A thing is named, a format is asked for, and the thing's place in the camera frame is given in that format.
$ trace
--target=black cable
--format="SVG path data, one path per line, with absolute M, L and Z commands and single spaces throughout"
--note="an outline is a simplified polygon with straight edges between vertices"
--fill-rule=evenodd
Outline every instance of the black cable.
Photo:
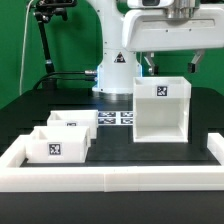
M 47 75 L 44 75 L 41 79 L 48 78 L 54 75 L 85 75 L 85 71 L 51 72 Z
M 89 81 L 89 82 L 95 82 L 95 76 L 94 77 L 88 77 L 88 78 L 79 78 L 79 79 L 68 79 L 68 78 L 51 78 L 55 80 L 67 80 L 67 81 Z M 45 80 L 48 80 L 49 77 L 41 78 L 34 86 L 33 90 L 37 90 L 38 86 Z

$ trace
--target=cable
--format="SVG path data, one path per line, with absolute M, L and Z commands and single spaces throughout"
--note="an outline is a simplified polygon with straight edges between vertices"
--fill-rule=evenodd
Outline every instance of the cable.
M 49 78 L 54 75 L 84 75 L 84 74 L 85 74 L 84 71 L 51 72 L 51 73 L 48 73 L 47 75 L 43 76 L 41 79 Z
M 37 90 L 38 86 L 43 82 L 48 80 L 49 77 L 46 78 L 42 78 L 40 79 L 34 86 L 33 86 L 33 90 Z M 88 77 L 88 78 L 77 78 L 77 79 L 69 79 L 69 78 L 50 78 L 50 79 L 54 79 L 54 80 L 67 80 L 67 81 L 89 81 L 89 82 L 95 82 L 96 81 L 96 77 Z
M 19 81 L 19 94 L 23 93 L 23 77 L 24 77 L 24 63 L 25 63 L 25 54 L 26 54 L 26 39 L 27 39 L 27 28 L 28 28 L 28 17 L 31 4 L 34 0 L 30 0 L 27 10 L 26 10 L 26 18 L 25 18 L 25 27 L 24 27 L 24 36 L 23 36 L 23 51 L 22 51 L 22 62 L 21 62 L 21 72 L 20 72 L 20 81 Z

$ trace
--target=open box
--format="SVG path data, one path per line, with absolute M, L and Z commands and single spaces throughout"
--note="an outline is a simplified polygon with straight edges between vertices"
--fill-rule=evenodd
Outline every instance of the open box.
M 26 140 L 28 163 L 84 163 L 90 147 L 89 127 L 36 126 Z
M 0 192 L 224 190 L 224 138 L 209 134 L 221 165 L 132 167 L 20 167 L 30 136 L 21 135 L 0 158 Z
M 191 84 L 183 77 L 134 79 L 135 142 L 188 142 Z
M 48 126 L 89 126 L 90 137 L 97 137 L 98 110 L 58 110 L 51 111 Z

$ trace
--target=robot logo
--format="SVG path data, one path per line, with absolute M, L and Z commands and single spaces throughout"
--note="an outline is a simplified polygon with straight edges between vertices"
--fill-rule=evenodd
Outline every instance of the robot logo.
M 114 63 L 126 63 L 124 56 L 122 55 L 122 53 L 120 52 L 118 54 L 118 56 L 116 57 Z

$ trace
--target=white box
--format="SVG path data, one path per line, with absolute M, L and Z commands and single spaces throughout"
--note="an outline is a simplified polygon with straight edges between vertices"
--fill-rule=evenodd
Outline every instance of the white box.
M 28 163 L 83 163 L 90 144 L 87 126 L 37 126 L 26 141 L 26 158 Z
M 48 126 L 89 126 L 90 137 L 95 139 L 98 128 L 98 110 L 51 111 Z
M 191 84 L 183 77 L 134 79 L 134 142 L 188 142 Z

